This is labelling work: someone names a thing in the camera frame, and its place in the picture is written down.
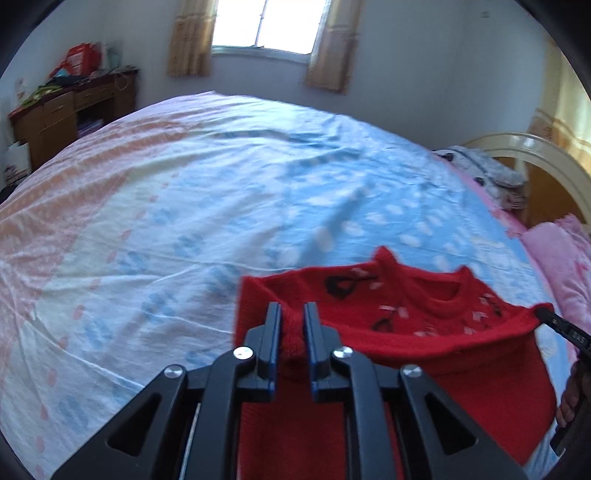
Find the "person right hand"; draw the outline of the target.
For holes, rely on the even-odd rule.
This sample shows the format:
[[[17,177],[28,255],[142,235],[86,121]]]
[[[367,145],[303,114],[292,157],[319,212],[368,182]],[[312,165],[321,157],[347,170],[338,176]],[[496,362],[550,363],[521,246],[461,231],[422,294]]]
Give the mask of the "person right hand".
[[[577,360],[571,368],[556,411],[559,427],[566,427],[574,419],[577,405],[582,399],[590,400],[590,372],[580,360]]]

